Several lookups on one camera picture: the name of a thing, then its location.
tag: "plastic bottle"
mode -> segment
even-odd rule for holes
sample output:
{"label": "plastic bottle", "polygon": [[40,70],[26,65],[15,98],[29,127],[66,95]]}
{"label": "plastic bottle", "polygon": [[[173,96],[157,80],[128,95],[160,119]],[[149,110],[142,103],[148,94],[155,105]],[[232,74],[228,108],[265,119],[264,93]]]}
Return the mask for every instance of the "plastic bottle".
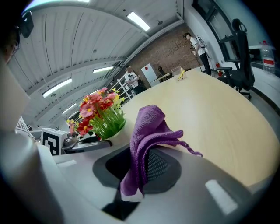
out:
{"label": "plastic bottle", "polygon": [[267,45],[266,41],[262,42],[262,63],[263,63],[263,70],[268,73],[275,73],[275,62],[274,62],[274,55],[272,49]]}

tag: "white ceiling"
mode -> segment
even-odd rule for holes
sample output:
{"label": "white ceiling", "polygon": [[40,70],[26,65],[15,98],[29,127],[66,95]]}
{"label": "white ceiling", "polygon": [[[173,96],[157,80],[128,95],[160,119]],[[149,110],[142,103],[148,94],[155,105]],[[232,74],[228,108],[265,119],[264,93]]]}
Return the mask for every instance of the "white ceiling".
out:
{"label": "white ceiling", "polygon": [[[8,66],[31,100],[23,118],[26,123],[48,125],[63,115],[73,114],[84,95],[105,85],[115,71],[92,73],[95,68],[127,62],[127,57],[149,37],[178,20],[181,0],[91,0],[47,3],[30,9],[34,28],[21,36],[20,49]],[[149,26],[145,32],[127,19],[134,11]],[[72,78],[72,83],[42,93]]]}

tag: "purple towel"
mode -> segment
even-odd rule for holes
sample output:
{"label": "purple towel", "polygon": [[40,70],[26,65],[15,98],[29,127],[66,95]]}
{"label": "purple towel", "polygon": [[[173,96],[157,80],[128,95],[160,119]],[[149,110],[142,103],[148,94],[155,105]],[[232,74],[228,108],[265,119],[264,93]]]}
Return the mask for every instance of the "purple towel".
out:
{"label": "purple towel", "polygon": [[156,105],[145,106],[139,110],[130,140],[130,169],[120,184],[124,195],[135,195],[138,188],[143,193],[143,186],[147,183],[145,156],[153,145],[182,145],[190,153],[202,156],[200,152],[192,150],[186,142],[179,141],[183,130],[173,132],[164,118],[165,114]]}

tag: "fluorescent light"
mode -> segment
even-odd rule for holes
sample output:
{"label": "fluorescent light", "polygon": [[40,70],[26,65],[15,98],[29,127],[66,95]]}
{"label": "fluorescent light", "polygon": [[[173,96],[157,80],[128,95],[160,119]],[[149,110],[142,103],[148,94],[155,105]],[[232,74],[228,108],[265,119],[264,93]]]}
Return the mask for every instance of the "fluorescent light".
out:
{"label": "fluorescent light", "polygon": [[98,90],[94,91],[93,93],[90,93],[90,95],[96,93],[97,91],[98,91]]}
{"label": "fluorescent light", "polygon": [[[62,2],[62,1],[66,1],[66,0],[33,0],[26,8],[24,11],[26,11],[27,9],[31,9],[35,6],[38,5],[43,5],[45,3],[50,3],[50,2]],[[68,0],[68,1],[79,1],[79,2],[89,2],[90,0]]]}
{"label": "fluorescent light", "polygon": [[74,107],[75,105],[76,105],[76,103],[73,104],[72,106],[70,106],[67,110],[63,111],[62,114],[65,114],[67,111],[69,111],[69,110],[70,110],[72,107]]}
{"label": "fluorescent light", "polygon": [[142,27],[144,29],[144,31],[147,31],[148,29],[150,29],[148,24],[145,23],[143,21],[143,19],[141,19],[139,16],[137,16],[134,12],[130,13],[127,17],[129,19],[131,19],[133,22],[135,22],[136,24],[138,24],[140,27]]}
{"label": "fluorescent light", "polygon": [[48,95],[52,94],[54,91],[58,90],[59,88],[61,88],[62,86],[65,86],[66,84],[68,84],[70,82],[72,82],[72,79],[67,79],[64,82],[61,82],[61,83],[55,85],[54,87],[49,89],[47,92],[43,93],[43,97],[47,97]]}
{"label": "fluorescent light", "polygon": [[71,116],[69,116],[68,118],[70,117],[73,117],[75,114],[77,114],[79,111],[77,110],[74,114],[72,114]]}
{"label": "fluorescent light", "polygon": [[111,70],[111,69],[113,69],[113,68],[114,68],[114,67],[111,66],[111,67],[106,67],[106,68],[94,69],[92,73],[107,71],[107,70]]}

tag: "wooden table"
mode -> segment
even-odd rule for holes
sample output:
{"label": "wooden table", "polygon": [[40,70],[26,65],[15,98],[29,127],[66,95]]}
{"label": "wooden table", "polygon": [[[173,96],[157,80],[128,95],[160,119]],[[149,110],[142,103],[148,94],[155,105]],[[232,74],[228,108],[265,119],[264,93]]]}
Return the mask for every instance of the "wooden table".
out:
{"label": "wooden table", "polygon": [[271,175],[280,147],[258,109],[214,77],[195,70],[186,75],[182,81],[171,78],[135,96],[123,107],[126,118],[135,123],[141,107],[155,104],[172,130],[184,130],[182,140],[246,186]]}
{"label": "wooden table", "polygon": [[159,80],[161,80],[161,79],[163,79],[163,78],[165,78],[165,77],[167,77],[167,76],[170,76],[170,73],[167,73],[167,74],[163,75],[162,77],[157,78],[156,80],[150,82],[150,84],[153,83],[153,82],[155,82],[155,81],[159,81]]}

